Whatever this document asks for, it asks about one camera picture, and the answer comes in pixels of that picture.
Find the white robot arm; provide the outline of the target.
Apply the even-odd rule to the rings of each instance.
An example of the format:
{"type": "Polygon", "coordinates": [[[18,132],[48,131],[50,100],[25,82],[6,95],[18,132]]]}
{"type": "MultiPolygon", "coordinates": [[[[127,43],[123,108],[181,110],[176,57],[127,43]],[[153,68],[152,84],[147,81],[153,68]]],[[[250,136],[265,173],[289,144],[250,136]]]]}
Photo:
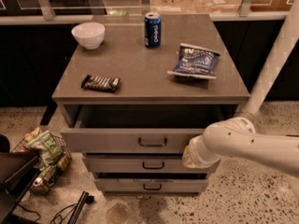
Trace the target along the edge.
{"type": "MultiPolygon", "coordinates": [[[[299,38],[299,0],[294,0],[263,69],[244,109],[257,112],[299,38]]],[[[253,124],[236,117],[213,123],[190,140],[182,163],[188,168],[205,169],[223,157],[238,157],[282,173],[299,176],[299,138],[264,135],[255,132],[253,124]]]]}

